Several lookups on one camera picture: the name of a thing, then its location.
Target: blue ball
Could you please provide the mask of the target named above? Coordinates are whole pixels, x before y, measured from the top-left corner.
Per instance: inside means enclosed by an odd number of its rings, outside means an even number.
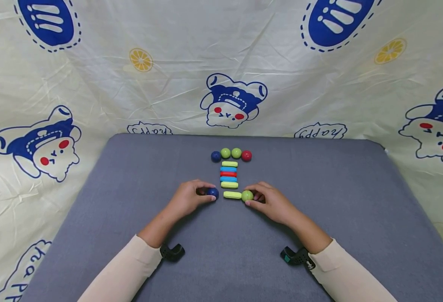
[[[217,200],[219,197],[218,189],[215,187],[209,188],[208,191],[206,192],[206,195],[213,195],[216,197],[215,200]]]
[[[219,153],[218,151],[213,151],[211,153],[211,160],[213,162],[219,162],[221,160],[221,153]]]

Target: fabric backdrop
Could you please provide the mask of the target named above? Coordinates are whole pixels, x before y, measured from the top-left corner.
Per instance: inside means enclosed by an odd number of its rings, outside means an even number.
[[[0,0],[0,301],[122,132],[369,139],[443,238],[443,0]]]

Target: left hand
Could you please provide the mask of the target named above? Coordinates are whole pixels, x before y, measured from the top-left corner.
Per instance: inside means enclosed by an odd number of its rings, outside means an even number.
[[[204,195],[204,188],[212,188],[215,185],[209,182],[204,182],[199,179],[183,182],[179,185],[178,190],[174,193],[173,198],[166,206],[165,211],[181,219],[184,216],[192,213],[202,203],[209,203],[215,201],[215,196]]]

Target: black wrist strap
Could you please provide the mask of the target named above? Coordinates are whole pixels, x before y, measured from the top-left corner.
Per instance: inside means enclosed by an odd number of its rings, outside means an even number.
[[[170,262],[176,262],[184,256],[184,248],[177,244],[172,249],[167,244],[162,244],[160,247],[161,257]]]
[[[282,259],[288,265],[304,265],[308,270],[313,270],[315,268],[314,261],[309,257],[309,252],[306,248],[302,247],[298,252],[292,251],[291,248],[285,247],[280,253]]]

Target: yellow-green ball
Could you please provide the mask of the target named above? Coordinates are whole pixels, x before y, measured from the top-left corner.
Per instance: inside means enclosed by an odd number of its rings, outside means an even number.
[[[241,193],[241,200],[247,201],[247,200],[253,200],[253,193],[251,191],[243,191]]]
[[[241,149],[240,148],[234,148],[231,150],[231,156],[234,159],[239,159],[241,157]]]
[[[221,153],[221,157],[224,158],[224,159],[228,159],[231,156],[231,152],[230,152],[230,150],[228,148],[221,149],[220,153]]]

